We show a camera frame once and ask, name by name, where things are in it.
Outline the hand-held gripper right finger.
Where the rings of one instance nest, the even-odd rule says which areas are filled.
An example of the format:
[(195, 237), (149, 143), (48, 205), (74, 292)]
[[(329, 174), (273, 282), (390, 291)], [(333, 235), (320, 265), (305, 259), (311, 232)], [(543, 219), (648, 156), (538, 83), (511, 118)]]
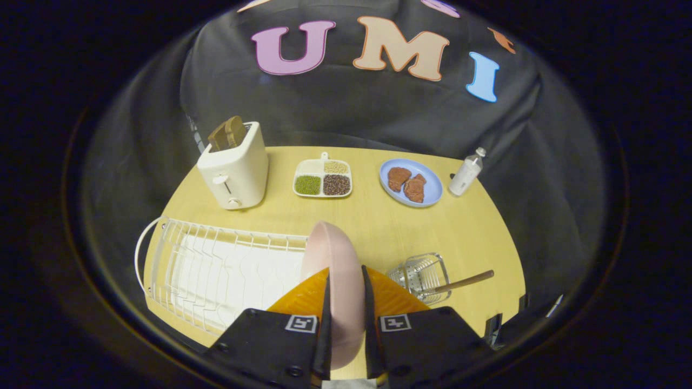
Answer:
[(495, 351), (451, 307), (430, 308), (362, 266), (367, 377), (378, 388), (454, 388)]

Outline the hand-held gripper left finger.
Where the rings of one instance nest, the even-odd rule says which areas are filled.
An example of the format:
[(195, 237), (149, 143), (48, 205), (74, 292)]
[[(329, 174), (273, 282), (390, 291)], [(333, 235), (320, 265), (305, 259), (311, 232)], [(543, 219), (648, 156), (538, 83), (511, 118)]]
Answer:
[(245, 388), (319, 388), (331, 370), (329, 269), (269, 310), (247, 308), (204, 353)]

